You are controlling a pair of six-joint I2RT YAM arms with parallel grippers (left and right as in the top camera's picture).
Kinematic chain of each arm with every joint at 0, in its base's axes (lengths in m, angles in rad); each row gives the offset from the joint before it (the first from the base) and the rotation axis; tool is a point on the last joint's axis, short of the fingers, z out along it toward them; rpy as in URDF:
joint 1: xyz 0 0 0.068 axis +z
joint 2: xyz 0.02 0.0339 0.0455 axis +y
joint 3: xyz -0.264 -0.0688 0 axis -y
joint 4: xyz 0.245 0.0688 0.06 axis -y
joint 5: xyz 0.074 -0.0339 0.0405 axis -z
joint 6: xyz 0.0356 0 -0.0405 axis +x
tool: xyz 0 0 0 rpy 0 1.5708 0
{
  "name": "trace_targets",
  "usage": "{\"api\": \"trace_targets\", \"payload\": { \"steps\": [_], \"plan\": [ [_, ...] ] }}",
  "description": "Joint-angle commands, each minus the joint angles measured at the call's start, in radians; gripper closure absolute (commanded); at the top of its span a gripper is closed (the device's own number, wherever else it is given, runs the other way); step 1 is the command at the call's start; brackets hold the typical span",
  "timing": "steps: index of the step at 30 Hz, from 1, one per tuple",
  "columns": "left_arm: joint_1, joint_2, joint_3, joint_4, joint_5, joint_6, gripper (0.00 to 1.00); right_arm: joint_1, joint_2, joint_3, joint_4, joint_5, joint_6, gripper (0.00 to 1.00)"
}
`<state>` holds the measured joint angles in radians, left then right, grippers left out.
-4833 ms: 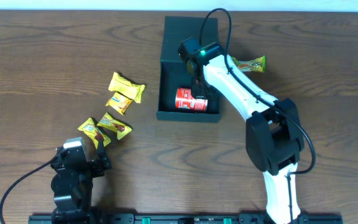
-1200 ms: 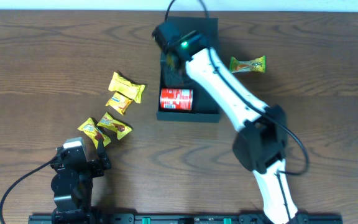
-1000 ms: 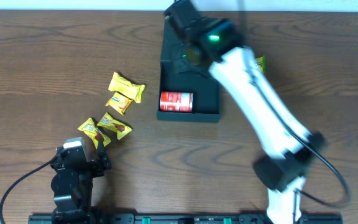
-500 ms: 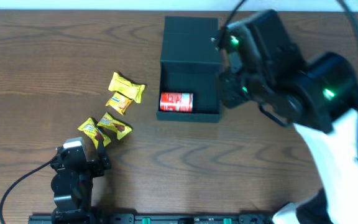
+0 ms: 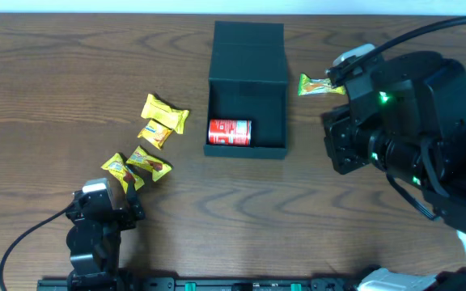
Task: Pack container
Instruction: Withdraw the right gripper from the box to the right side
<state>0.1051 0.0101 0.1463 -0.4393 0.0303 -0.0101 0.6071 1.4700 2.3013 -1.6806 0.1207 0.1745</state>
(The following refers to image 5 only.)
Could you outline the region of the yellow chocolate cake packet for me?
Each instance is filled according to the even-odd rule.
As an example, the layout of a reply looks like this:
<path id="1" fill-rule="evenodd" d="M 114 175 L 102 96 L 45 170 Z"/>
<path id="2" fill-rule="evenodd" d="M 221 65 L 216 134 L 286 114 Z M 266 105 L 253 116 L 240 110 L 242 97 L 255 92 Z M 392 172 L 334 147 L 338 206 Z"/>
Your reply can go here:
<path id="1" fill-rule="evenodd" d="M 140 145 L 129 156 L 126 163 L 149 171 L 154 182 L 157 182 L 172 170 L 172 166 L 168 162 L 149 154 Z"/>
<path id="2" fill-rule="evenodd" d="M 124 192 L 128 191 L 130 183 L 133 183 L 135 190 L 138 190 L 145 185 L 144 180 L 140 176 L 136 175 L 124 162 L 120 153 L 115 153 L 101 166 L 101 168 L 108 171 L 120 182 Z"/>

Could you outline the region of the green yellow snack packet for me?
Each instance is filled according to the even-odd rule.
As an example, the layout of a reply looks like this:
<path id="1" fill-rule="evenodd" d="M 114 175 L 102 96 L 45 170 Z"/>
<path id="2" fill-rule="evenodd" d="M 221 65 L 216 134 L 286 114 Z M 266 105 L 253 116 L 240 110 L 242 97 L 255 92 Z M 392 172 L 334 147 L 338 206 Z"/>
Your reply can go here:
<path id="1" fill-rule="evenodd" d="M 298 95 L 318 95 L 318 94 L 339 94 L 345 95 L 343 86 L 334 86 L 328 78 L 313 79 L 306 74 L 301 74 L 299 78 Z"/>

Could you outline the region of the yellow almond biscuit packet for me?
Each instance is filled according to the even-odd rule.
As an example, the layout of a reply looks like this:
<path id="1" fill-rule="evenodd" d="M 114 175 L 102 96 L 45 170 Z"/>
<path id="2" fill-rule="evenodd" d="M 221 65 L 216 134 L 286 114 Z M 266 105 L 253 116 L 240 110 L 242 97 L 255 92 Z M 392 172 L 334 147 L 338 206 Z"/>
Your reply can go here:
<path id="1" fill-rule="evenodd" d="M 155 148 L 161 150 L 164 142 L 172 134 L 172 130 L 156 120 L 149 120 L 147 125 L 142 128 L 138 138 L 143 138 L 151 143 Z"/>

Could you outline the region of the plain yellow snack packet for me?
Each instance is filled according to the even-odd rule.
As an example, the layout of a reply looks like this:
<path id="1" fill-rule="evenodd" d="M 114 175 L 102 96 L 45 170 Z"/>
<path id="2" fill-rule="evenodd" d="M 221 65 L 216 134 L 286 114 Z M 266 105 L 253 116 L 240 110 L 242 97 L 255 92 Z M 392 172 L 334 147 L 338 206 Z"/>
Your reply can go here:
<path id="1" fill-rule="evenodd" d="M 175 109 L 158 99 L 153 94 L 148 94 L 141 112 L 141 118 L 154 119 L 177 134 L 184 133 L 184 124 L 189 116 L 189 110 Z"/>

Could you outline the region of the red soda can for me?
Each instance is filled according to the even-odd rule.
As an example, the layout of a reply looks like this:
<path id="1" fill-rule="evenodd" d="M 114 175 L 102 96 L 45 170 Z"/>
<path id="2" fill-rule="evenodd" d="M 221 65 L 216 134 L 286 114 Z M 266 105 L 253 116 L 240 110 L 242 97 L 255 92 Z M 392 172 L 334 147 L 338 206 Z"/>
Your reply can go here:
<path id="1" fill-rule="evenodd" d="M 250 120 L 212 119 L 208 129 L 208 142 L 212 145 L 249 146 L 251 132 Z"/>

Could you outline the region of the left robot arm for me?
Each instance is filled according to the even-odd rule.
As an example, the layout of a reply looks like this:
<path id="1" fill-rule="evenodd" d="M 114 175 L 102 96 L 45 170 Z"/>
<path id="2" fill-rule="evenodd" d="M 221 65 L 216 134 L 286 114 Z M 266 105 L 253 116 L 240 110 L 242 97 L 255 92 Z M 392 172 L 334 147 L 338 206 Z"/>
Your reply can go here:
<path id="1" fill-rule="evenodd" d="M 126 206 L 115 208 L 108 180 L 93 179 L 74 192 L 66 217 L 74 226 L 66 236 L 74 270 L 66 279 L 75 291 L 136 290 L 138 281 L 119 268 L 121 233 L 145 218 L 134 182 L 127 183 Z"/>

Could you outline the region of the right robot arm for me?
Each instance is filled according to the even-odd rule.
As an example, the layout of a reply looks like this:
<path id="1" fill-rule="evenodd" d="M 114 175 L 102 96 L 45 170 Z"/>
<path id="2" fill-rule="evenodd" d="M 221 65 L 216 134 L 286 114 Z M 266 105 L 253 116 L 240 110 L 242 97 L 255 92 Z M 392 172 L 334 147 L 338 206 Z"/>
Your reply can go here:
<path id="1" fill-rule="evenodd" d="M 350 57 L 331 68 L 348 103 L 322 116 L 340 174 L 381 170 L 419 213 L 455 229 L 466 252 L 466 69 L 440 53 Z"/>

